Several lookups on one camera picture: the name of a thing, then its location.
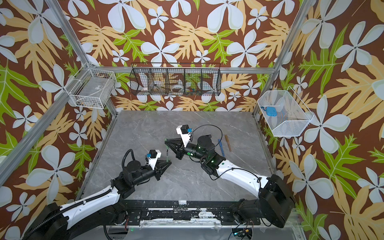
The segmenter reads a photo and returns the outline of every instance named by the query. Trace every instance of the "blue marker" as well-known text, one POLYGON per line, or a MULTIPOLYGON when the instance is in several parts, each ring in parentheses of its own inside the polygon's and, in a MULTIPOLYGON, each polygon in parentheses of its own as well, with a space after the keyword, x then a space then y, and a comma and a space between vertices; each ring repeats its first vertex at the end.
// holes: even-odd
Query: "blue marker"
POLYGON ((223 154, 223 157, 225 157, 225 155, 224 155, 223 145, 221 144, 220 139, 217 139, 217 140, 218 140, 218 144, 220 145, 221 153, 223 154))

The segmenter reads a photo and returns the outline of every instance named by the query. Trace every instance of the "white mesh basket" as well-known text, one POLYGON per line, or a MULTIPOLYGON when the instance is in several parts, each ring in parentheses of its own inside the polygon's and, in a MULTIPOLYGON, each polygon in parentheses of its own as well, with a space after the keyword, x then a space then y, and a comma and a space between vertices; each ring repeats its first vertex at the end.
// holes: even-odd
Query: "white mesh basket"
POLYGON ((69 95, 77 107, 103 109, 115 88, 113 71, 89 68, 81 75, 69 95))
POLYGON ((295 92, 294 94, 297 96, 297 101, 288 90, 267 91, 257 100, 263 116, 275 137, 300 136, 314 117, 314 114, 301 98, 295 92), (307 113, 299 106, 298 102, 300 101, 308 109, 307 113), (274 107, 277 115, 268 116, 265 111, 268 107, 274 107))

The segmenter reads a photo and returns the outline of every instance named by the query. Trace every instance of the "floral wallpaper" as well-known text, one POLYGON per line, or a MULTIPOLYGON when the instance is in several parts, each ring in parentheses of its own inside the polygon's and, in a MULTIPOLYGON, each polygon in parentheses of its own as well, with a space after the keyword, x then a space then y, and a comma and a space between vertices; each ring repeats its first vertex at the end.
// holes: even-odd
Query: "floral wallpaper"
MULTIPOLYGON (((42 0, 0 0, 0 24, 1 164, 80 63, 42 0)), ((76 198, 109 122, 107 109, 62 109, 0 187, 0 239, 20 239, 47 204, 76 198)))
MULTIPOLYGON (((215 67, 219 63, 222 67, 273 67, 301 4, 298 0, 59 3, 94 65, 160 66, 165 62, 215 67)), ((268 75, 224 74, 221 94, 212 97, 135 96, 129 73, 116 77, 112 100, 119 111, 252 111, 268 75)))
POLYGON ((279 138, 257 114, 307 239, 384 239, 383 22, 380 0, 318 1, 272 87, 314 119, 279 138))

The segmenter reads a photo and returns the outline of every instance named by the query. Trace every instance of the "black wire basket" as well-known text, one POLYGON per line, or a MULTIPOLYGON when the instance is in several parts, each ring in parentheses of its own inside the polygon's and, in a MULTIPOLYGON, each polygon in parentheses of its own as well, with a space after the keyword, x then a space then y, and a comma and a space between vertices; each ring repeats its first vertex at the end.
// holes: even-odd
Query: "black wire basket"
POLYGON ((132 63, 130 87, 134 95, 216 95, 221 92, 220 64, 132 63))

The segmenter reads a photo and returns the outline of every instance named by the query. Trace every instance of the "work surface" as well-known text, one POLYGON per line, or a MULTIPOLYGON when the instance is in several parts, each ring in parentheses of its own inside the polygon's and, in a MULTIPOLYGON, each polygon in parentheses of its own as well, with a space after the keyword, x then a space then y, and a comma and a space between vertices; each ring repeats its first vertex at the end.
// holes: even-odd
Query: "work surface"
MULTIPOLYGON (((119 175, 121 159, 128 149, 133 149, 136 160, 142 165, 145 164, 145 155, 151 149, 160 150, 161 159, 165 159, 167 149, 164 138, 180 137, 176 133, 176 127, 184 124, 193 129, 203 124, 218 126, 229 137, 232 152, 229 151, 224 136, 222 140, 225 157, 229 161, 257 174, 271 175, 251 113, 122 111, 83 197, 105 188, 111 179, 119 175)), ((194 133, 192 143, 196 144, 199 136, 207 134, 212 135, 214 144, 218 142, 220 131, 206 126, 194 133)), ((216 152, 221 155, 219 146, 216 147, 216 152)), ((136 191, 128 199, 238 201, 241 198, 255 197, 228 180, 212 181, 200 164, 192 162, 187 155, 179 160, 169 150, 169 159, 172 165, 160 181, 153 177, 148 183, 135 187, 136 191)))

